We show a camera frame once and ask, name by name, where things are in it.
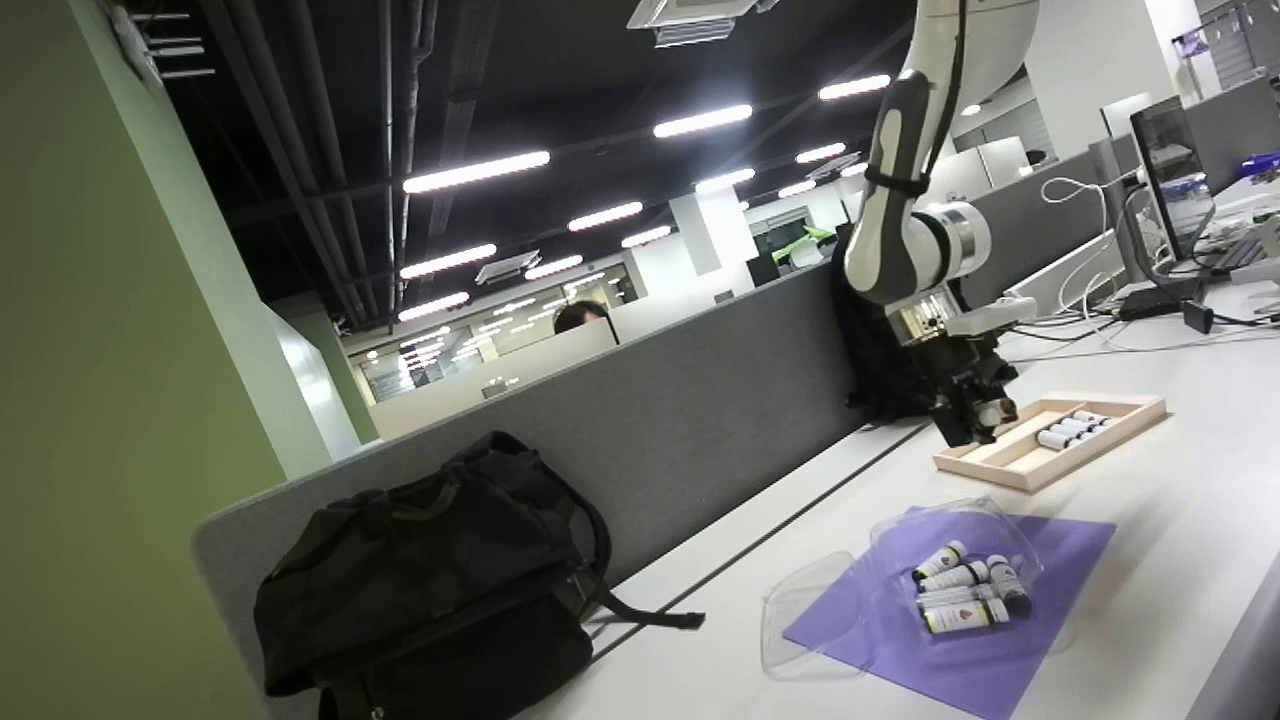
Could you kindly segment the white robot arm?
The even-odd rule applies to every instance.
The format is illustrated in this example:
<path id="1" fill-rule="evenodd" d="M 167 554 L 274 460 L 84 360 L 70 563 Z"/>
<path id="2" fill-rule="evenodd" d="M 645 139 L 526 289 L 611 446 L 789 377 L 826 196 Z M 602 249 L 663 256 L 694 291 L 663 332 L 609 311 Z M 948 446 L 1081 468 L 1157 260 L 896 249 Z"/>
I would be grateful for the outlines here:
<path id="1" fill-rule="evenodd" d="M 992 260 L 992 219 L 971 200 L 932 200 L 932 170 L 963 103 L 1003 88 L 1037 31 L 1037 0 L 916 0 L 904 62 L 885 92 L 844 283 L 872 304 L 920 377 L 948 445 L 992 445 L 1018 418 L 1018 367 L 995 337 L 1020 308 L 979 311 L 948 289 Z"/>

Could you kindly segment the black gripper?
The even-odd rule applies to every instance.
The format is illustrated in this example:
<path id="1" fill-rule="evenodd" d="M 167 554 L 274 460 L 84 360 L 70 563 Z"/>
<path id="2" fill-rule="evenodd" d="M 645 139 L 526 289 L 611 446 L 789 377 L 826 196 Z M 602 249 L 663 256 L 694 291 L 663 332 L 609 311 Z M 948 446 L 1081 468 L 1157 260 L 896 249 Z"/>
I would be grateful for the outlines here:
<path id="1" fill-rule="evenodd" d="M 1018 418 L 1018 401 L 1008 397 L 1018 367 L 995 344 L 1029 315 L 1033 298 L 962 311 L 944 291 L 904 298 L 888 311 L 948 446 L 992 445 L 995 431 Z"/>

